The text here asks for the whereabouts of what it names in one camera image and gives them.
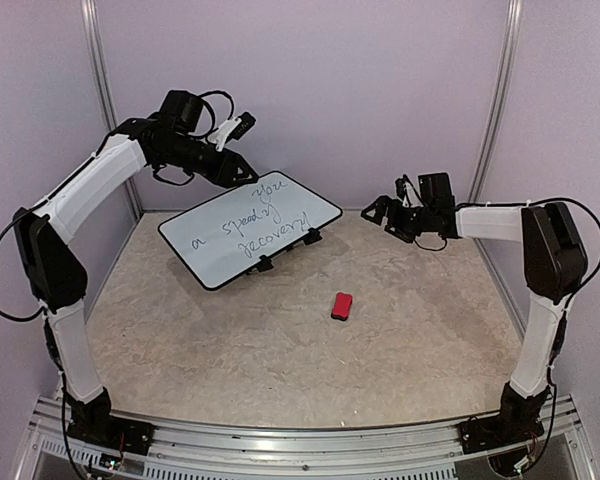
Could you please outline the white whiteboard black frame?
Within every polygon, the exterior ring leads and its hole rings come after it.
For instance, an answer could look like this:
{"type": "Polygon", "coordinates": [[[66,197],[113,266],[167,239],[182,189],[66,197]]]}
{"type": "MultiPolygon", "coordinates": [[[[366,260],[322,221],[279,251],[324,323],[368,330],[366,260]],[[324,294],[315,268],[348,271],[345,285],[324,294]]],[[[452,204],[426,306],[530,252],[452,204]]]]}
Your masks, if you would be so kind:
{"type": "Polygon", "coordinates": [[[280,171],[162,222],[158,232],[207,291],[218,290],[311,238],[343,210],[280,171]]]}

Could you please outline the black wire easel stand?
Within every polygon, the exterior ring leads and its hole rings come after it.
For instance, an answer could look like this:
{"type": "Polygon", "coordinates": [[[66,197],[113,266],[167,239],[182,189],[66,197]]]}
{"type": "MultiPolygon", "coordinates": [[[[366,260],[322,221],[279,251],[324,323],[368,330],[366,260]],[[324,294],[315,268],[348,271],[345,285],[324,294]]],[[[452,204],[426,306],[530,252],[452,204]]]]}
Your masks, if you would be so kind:
{"type": "Polygon", "coordinates": [[[247,270],[246,275],[251,275],[251,274],[255,274],[255,273],[264,273],[264,272],[270,271],[274,268],[274,265],[273,265],[274,258],[278,257],[279,255],[281,255],[283,253],[291,252],[300,243],[303,243],[305,246],[309,246],[309,245],[319,242],[321,240],[322,240],[322,235],[321,235],[320,230],[311,227],[303,237],[301,237],[299,240],[296,240],[296,241],[290,243],[289,245],[284,247],[282,250],[276,252],[275,254],[273,254],[271,256],[261,255],[259,257],[259,262],[254,267],[247,270]]]}

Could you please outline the red black whiteboard eraser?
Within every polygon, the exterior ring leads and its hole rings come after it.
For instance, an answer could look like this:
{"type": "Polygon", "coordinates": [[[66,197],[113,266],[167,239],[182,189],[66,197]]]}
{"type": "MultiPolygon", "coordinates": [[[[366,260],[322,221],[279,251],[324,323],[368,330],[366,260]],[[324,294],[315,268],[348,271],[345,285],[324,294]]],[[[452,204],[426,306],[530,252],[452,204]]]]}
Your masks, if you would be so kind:
{"type": "Polygon", "coordinates": [[[353,296],[344,292],[338,292],[330,313],[332,319],[347,321],[353,304],[353,296]]]}

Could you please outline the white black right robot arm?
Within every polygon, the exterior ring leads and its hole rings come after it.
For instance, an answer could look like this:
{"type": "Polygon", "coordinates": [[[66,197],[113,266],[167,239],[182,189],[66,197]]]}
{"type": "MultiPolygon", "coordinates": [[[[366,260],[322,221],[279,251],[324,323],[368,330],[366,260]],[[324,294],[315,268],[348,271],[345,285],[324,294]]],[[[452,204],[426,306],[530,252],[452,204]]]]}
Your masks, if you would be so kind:
{"type": "Polygon", "coordinates": [[[447,173],[408,176],[395,182],[396,195],[378,197],[362,218],[405,243],[424,233],[443,241],[481,239],[515,242],[523,250],[530,307],[520,358],[510,388],[521,398],[549,385],[570,303],[584,284],[587,254],[566,198],[519,203],[457,203],[447,173]]]}

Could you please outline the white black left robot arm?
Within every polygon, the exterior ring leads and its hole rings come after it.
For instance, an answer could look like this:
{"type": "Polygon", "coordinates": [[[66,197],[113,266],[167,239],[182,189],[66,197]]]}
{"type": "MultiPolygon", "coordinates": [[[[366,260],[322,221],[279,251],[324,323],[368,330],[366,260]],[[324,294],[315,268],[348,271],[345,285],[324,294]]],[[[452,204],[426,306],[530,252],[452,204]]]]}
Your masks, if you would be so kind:
{"type": "Polygon", "coordinates": [[[161,171],[175,167],[191,183],[202,177],[221,188],[259,178],[244,157],[227,148],[256,123],[249,112],[229,113],[196,131],[208,94],[171,90],[146,118],[129,118],[111,130],[98,149],[36,206],[15,216],[14,232],[25,274],[48,324],[52,352],[64,376],[66,394],[90,405],[109,397],[101,382],[86,334],[85,267],[70,244],[87,218],[123,183],[145,168],[165,183],[161,171]]]}

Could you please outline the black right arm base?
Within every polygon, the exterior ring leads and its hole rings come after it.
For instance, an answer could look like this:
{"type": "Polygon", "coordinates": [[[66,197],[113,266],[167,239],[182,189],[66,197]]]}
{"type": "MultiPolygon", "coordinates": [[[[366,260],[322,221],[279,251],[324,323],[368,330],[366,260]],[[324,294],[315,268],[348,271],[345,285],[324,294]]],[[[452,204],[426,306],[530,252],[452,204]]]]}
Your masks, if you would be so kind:
{"type": "Polygon", "coordinates": [[[469,417],[457,430],[464,454],[501,448],[544,434],[540,411],[551,389],[546,387],[536,396],[523,397],[507,382],[496,414],[469,417]]]}

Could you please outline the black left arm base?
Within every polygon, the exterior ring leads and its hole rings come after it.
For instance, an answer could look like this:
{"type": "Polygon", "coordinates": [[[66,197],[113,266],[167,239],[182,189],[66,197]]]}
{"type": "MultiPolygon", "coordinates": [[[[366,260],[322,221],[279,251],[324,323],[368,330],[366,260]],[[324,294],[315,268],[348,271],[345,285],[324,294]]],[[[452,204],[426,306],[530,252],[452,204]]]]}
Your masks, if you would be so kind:
{"type": "Polygon", "coordinates": [[[92,445],[146,456],[155,426],[151,423],[115,416],[106,388],[89,402],[66,395],[71,410],[68,436],[92,445]]]}

